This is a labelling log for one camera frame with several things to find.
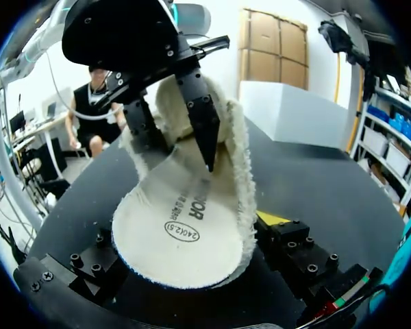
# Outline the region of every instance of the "shelf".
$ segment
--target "shelf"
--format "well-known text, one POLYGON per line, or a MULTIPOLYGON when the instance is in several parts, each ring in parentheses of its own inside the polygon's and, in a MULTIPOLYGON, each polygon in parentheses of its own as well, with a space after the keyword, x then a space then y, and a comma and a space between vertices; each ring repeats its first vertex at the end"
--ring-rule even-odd
POLYGON ((400 184, 405 189, 405 191, 408 190, 408 187, 409 187, 408 183, 402 177, 400 177, 394 170, 391 169, 391 167, 386 163, 386 160, 383 157, 378 156, 376 153, 371 151, 370 148, 366 146, 362 141, 359 141, 359 145, 363 149, 365 149, 367 152, 369 152, 372 156, 374 156, 376 160, 381 163, 381 165, 386 167, 392 173, 392 175, 400 182, 400 184))
POLYGON ((397 131, 395 128, 391 127, 387 122, 379 119, 378 117, 375 117, 372 114, 367 113, 366 117, 373 120, 375 123, 383 127, 384 129, 388 130, 392 134, 394 134, 398 139, 400 139, 402 142, 404 142, 408 147, 411 148, 411 140, 402 134, 401 132, 397 131))
POLYGON ((376 87, 375 92, 381 97, 392 101, 395 105, 411 110, 411 103, 389 90, 376 87))

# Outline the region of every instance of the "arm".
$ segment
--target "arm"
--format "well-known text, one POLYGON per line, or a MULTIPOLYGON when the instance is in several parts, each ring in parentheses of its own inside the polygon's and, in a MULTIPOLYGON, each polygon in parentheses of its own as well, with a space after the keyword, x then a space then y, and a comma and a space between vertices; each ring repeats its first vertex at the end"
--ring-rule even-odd
MULTIPOLYGON (((73 98, 73 100, 72 100, 72 102, 71 102, 71 108, 72 109, 76 109, 76 101, 75 101, 75 98, 73 98)), ((77 146, 77 141, 76 141, 76 137, 75 137, 75 134, 73 133, 73 117, 74 117, 75 115, 71 112, 71 111, 69 111, 68 113, 67 113, 67 117, 66 117, 66 131, 67 131, 67 134, 68 134, 68 139, 70 140, 70 146, 72 147, 72 148, 76 148, 76 146, 77 146)))
MULTIPOLYGON (((115 111, 119 106, 122 106, 122 107, 123 107, 122 104, 112 103, 112 104, 111 104, 111 109, 112 109, 113 111, 115 111)), ((122 110, 117 111, 117 112, 114 114, 114 116, 116 117, 117 125, 119 126, 119 128, 120 128, 121 130, 123 130, 123 128, 125 128, 125 126, 126 126, 126 118, 125 118, 125 115, 123 114, 123 111, 122 111, 122 110)))

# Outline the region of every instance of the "knee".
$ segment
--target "knee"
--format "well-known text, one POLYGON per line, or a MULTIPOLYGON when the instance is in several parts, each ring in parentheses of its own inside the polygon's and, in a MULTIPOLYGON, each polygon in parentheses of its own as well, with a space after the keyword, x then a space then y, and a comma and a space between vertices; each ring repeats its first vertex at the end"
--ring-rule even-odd
POLYGON ((91 149, 101 149, 102 148, 102 138, 100 136, 94 136, 90 140, 90 148, 91 149))

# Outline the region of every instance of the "white bin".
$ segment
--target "white bin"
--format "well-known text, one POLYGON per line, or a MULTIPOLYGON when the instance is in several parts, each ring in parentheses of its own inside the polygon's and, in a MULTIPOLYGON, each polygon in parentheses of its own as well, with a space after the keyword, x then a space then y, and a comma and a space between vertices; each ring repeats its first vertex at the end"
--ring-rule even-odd
POLYGON ((411 161, 392 143, 388 145, 388 153, 386 155, 386 164, 390 166, 400 177, 405 175, 406 169, 411 161))
POLYGON ((383 156, 388 144, 388 139, 380 132, 375 132, 369 127, 365 127, 364 144, 378 156, 383 156))

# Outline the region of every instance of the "metal shelving unit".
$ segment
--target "metal shelving unit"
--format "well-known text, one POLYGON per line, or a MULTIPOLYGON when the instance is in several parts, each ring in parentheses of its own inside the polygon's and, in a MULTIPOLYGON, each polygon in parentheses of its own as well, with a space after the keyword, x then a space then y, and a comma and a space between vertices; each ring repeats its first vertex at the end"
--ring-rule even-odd
MULTIPOLYGON (((372 99, 370 100, 371 103, 374 101, 377 101, 377 98, 380 97, 380 99, 383 99, 385 101, 390 102, 392 105, 402 108, 404 110, 409 110, 411 111, 411 103, 399 95, 396 95, 388 90, 382 89, 382 88, 376 88, 375 94, 373 95, 372 99)), ((378 156, 374 152, 372 152, 361 140, 362 136, 362 131, 364 130, 364 123, 366 119, 371 120, 371 126, 370 128, 374 128, 375 125, 378 125, 383 128, 383 130, 389 132, 392 134, 397 140, 401 141, 406 147, 411 149, 411 140, 403 135, 401 132, 397 131, 393 127, 391 127, 387 122, 375 117, 372 114, 369 114, 367 112, 367 107, 368 103, 366 102, 363 106, 362 110, 362 115, 361 115, 361 120, 358 126, 358 133, 356 134, 355 141, 353 143, 353 147, 350 152, 350 157, 353 159, 355 158, 356 152, 358 151, 358 148, 361 148, 363 152, 367 152, 371 154, 377 161, 381 163, 382 166, 387 168, 392 175, 399 181, 400 185, 405 189, 405 193, 403 197, 401 198, 400 204, 403 206, 408 205, 409 201, 411 200, 411 177, 408 180, 408 182, 403 178, 400 177, 392 168, 390 168, 390 165, 386 162, 385 158, 378 156)))

